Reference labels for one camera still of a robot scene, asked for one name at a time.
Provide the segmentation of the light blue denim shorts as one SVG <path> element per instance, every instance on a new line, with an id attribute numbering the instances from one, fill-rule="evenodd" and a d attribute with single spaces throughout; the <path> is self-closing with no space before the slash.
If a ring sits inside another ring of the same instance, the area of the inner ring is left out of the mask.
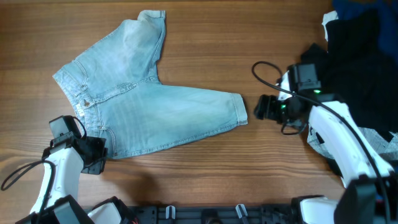
<path id="1" fill-rule="evenodd" d="M 145 10 L 54 74 L 110 159 L 169 149 L 247 124 L 240 94 L 164 85 L 157 74 L 166 13 Z"/>

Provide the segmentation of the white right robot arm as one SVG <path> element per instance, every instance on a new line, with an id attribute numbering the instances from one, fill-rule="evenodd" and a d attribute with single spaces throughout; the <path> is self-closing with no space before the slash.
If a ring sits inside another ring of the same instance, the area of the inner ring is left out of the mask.
<path id="1" fill-rule="evenodd" d="M 306 105 L 296 97 L 280 101 L 262 95 L 254 110 L 258 119 L 271 119 L 282 125 L 301 126 L 302 116 L 320 135 L 333 156 L 346 187 L 343 196 L 295 198 L 296 223 L 397 223 L 397 173 L 371 147 L 355 125 L 348 106 L 339 101 Z"/>

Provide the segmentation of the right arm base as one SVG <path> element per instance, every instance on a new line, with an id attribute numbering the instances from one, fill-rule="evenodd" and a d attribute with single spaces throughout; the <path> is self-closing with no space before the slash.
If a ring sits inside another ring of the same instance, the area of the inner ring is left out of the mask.
<path id="1" fill-rule="evenodd" d="M 295 197 L 291 201 L 291 221 L 299 224 L 334 224 L 338 202 L 323 195 Z"/>

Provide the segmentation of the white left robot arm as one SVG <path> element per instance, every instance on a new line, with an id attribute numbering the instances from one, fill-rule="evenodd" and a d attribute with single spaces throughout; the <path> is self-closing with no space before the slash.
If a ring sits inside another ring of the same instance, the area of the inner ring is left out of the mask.
<path id="1" fill-rule="evenodd" d="M 30 214 L 19 223 L 92 223 L 76 201 L 80 174 L 104 171 L 107 148 L 104 138 L 66 135 L 53 139 L 42 159 L 23 166 L 22 174 L 37 165 L 45 167 L 44 179 Z"/>

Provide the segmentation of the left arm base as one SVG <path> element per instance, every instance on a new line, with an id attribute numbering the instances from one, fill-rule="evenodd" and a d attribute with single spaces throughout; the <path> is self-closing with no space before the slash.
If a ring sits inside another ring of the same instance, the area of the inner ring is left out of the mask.
<path id="1" fill-rule="evenodd" d="M 134 218 L 123 201 L 117 197 L 97 204 L 88 216 L 95 224 L 128 224 Z"/>

